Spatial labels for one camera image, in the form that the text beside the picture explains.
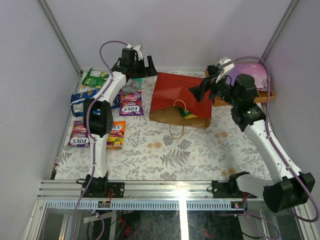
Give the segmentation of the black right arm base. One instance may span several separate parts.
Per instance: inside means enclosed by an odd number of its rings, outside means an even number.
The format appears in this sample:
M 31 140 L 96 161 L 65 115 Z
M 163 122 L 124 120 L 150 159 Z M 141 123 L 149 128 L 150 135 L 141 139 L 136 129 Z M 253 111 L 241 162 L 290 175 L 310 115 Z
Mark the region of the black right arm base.
M 212 194 L 215 199 L 243 199 L 245 193 L 241 191 L 237 185 L 236 179 L 243 175 L 248 175 L 249 172 L 242 171 L 229 176 L 228 180 L 219 181 L 212 180 Z

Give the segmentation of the green Fox's candy bag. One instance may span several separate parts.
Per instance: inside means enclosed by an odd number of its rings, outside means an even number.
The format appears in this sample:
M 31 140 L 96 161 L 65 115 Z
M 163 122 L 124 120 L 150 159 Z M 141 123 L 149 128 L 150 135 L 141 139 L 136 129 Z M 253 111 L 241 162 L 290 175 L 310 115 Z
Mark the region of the green Fox's candy bag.
M 109 76 L 110 74 L 108 72 L 100 72 L 90 68 L 81 84 L 87 87 L 101 89 Z

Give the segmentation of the red brown paper bag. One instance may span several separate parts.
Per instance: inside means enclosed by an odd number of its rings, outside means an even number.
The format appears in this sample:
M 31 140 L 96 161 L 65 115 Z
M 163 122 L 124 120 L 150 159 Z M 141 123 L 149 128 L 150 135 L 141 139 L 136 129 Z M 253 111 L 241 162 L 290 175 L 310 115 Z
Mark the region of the red brown paper bag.
M 213 103 L 205 93 L 202 102 L 197 102 L 189 88 L 196 87 L 202 78 L 160 72 L 155 82 L 149 120 L 170 126 L 207 129 L 211 125 Z M 184 119 L 178 107 L 195 114 L 198 118 Z

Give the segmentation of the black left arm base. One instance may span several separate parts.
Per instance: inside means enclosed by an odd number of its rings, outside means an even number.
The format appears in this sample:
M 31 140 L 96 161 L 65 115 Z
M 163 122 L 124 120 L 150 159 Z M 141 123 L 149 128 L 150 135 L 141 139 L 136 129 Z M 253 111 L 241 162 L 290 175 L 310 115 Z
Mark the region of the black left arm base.
M 103 178 L 93 177 L 83 197 L 119 199 L 124 197 L 124 192 L 124 182 L 109 182 L 106 176 Z

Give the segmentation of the teal green snack packet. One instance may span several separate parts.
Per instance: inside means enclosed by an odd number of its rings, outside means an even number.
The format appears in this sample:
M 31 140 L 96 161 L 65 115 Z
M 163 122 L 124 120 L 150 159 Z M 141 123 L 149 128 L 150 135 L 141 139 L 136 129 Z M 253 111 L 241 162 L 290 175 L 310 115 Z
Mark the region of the teal green snack packet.
M 142 78 L 135 78 L 135 79 L 129 79 L 128 82 L 124 85 L 124 87 L 122 87 L 122 91 L 126 91 L 126 92 L 136 92 L 139 91 L 141 89 L 143 83 L 143 79 Z

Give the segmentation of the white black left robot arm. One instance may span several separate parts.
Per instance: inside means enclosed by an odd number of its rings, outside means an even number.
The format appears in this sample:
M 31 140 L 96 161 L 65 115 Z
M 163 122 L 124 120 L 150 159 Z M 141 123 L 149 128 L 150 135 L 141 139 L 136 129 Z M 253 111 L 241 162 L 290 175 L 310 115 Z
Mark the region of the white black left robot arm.
M 109 69 L 109 77 L 99 92 L 86 98 L 83 103 L 83 124 L 87 130 L 90 144 L 90 179 L 95 181 L 92 191 L 98 197 L 105 197 L 110 186 L 107 179 L 108 165 L 106 160 L 106 145 L 114 119 L 111 103 L 129 79 L 153 77 L 158 74 L 152 57 L 147 56 L 148 66 L 141 52 L 141 46 L 136 45 L 122 49 L 118 62 Z

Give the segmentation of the purple Fox's candy bag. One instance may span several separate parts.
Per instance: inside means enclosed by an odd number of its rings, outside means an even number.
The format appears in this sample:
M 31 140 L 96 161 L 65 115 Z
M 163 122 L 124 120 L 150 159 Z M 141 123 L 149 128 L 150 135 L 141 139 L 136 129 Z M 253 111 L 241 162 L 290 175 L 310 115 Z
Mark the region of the purple Fox's candy bag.
M 90 140 L 88 137 L 87 129 L 84 127 L 83 121 L 75 120 L 73 122 L 72 131 L 67 145 L 73 147 L 90 146 Z

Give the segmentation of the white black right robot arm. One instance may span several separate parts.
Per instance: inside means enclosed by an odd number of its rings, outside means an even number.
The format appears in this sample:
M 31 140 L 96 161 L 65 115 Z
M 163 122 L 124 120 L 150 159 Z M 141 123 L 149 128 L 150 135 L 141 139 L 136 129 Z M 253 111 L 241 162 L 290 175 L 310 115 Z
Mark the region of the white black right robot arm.
M 274 213 L 305 204 L 311 199 L 315 178 L 311 173 L 303 173 L 274 137 L 266 115 L 255 102 L 258 91 L 254 78 L 239 74 L 233 84 L 228 79 L 219 70 L 189 91 L 198 102 L 209 92 L 210 99 L 220 97 L 231 105 L 234 123 L 254 144 L 271 177 L 267 181 L 246 171 L 233 174 L 228 181 L 229 194 L 237 198 L 247 193 L 261 198 Z

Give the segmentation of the orange Fox's candy bag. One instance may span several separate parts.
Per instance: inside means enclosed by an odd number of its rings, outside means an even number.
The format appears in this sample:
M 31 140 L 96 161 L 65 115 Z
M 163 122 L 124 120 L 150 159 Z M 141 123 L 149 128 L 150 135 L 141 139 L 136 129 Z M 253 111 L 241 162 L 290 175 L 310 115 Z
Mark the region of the orange Fox's candy bag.
M 124 142 L 126 122 L 115 121 L 107 137 L 106 148 L 108 150 L 121 150 Z

